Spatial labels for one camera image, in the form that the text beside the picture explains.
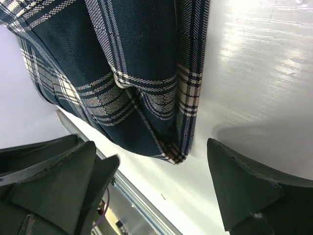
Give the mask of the navy plaid skirt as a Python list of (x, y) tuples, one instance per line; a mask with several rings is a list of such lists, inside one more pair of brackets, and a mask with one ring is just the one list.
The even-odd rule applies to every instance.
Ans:
[(210, 2), (3, 0), (38, 94), (121, 148), (180, 164), (194, 136)]

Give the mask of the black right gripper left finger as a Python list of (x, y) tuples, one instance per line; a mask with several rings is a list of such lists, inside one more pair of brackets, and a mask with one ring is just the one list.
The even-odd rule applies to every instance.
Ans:
[(89, 235), (120, 160), (68, 135), (0, 151), (3, 235)]

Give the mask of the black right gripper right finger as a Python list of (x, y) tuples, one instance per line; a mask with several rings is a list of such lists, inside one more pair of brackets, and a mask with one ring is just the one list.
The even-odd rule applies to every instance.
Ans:
[(231, 235), (311, 235), (313, 182), (207, 141), (208, 165), (225, 231)]

